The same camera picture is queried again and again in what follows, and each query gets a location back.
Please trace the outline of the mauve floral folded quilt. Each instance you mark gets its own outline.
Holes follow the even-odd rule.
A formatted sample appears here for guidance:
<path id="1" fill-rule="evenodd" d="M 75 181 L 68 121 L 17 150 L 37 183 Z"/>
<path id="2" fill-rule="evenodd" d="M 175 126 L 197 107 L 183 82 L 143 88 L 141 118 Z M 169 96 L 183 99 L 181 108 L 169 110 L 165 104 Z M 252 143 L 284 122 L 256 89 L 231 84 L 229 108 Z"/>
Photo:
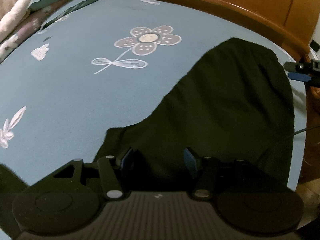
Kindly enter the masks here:
<path id="1" fill-rule="evenodd" d="M 39 31 L 43 22 L 66 2 L 67 0 L 57 1 L 47 7 L 33 12 L 23 20 L 8 36 L 8 38 L 1 43 L 1 63 L 26 39 Z"/>

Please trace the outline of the lower teal pillow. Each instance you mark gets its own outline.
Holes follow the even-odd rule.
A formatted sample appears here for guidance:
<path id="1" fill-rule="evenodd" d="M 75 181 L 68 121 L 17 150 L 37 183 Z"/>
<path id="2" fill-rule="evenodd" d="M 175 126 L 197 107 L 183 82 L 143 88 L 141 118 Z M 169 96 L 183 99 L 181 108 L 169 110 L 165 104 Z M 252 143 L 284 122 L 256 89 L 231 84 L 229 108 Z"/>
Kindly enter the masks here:
<path id="1" fill-rule="evenodd" d="M 68 18 L 68 15 L 72 12 L 97 1 L 99 0 L 69 0 L 66 4 L 54 11 L 48 18 L 44 20 L 44 22 L 41 24 L 40 31 L 43 31 L 55 22 L 63 21 L 64 19 Z"/>

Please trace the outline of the blue floral bed sheet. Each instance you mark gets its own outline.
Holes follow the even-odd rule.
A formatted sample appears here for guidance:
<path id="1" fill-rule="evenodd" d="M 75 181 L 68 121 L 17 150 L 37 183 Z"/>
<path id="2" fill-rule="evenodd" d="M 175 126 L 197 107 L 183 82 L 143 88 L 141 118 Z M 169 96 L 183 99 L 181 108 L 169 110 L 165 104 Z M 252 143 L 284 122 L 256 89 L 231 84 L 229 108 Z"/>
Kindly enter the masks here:
<path id="1" fill-rule="evenodd" d="M 99 0 L 63 16 L 1 64 L 1 164 L 33 185 L 72 159 L 91 162 L 108 128 L 149 116 L 231 37 L 291 60 L 249 29 L 170 3 Z"/>

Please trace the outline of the black sweatpants with white drawstring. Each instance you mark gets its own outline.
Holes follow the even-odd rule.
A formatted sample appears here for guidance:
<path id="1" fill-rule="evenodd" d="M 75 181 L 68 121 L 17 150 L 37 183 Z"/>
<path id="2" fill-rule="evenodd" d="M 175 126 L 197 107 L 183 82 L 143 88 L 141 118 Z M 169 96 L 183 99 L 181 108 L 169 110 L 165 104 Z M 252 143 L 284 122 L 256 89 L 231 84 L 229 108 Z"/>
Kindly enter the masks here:
<path id="1" fill-rule="evenodd" d="M 286 186 L 295 114 L 276 54 L 231 38 L 207 51 L 143 121 L 110 128 L 97 158 L 130 153 L 125 181 L 180 191 L 191 180 L 184 150 L 211 157 L 209 179 Z"/>

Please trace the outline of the pink floral folded quilt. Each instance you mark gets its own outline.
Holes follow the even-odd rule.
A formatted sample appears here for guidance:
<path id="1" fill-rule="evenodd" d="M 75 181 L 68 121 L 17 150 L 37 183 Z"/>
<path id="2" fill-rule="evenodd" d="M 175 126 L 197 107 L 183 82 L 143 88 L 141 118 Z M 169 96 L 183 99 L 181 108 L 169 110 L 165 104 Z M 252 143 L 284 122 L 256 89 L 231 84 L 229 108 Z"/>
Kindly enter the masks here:
<path id="1" fill-rule="evenodd" d="M 17 0 L 12 9 L 1 19 L 1 41 L 3 41 L 21 22 L 28 11 L 31 0 Z"/>

